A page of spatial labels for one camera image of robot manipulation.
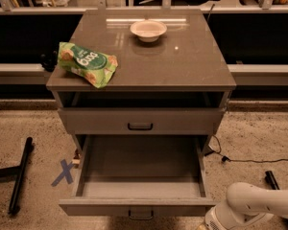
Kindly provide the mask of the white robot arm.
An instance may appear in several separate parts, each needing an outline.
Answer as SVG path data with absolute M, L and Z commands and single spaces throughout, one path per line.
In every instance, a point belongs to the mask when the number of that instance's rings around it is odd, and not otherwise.
M 196 230 L 236 230 L 273 216 L 288 219 L 288 190 L 267 190 L 245 182 L 231 184 Z

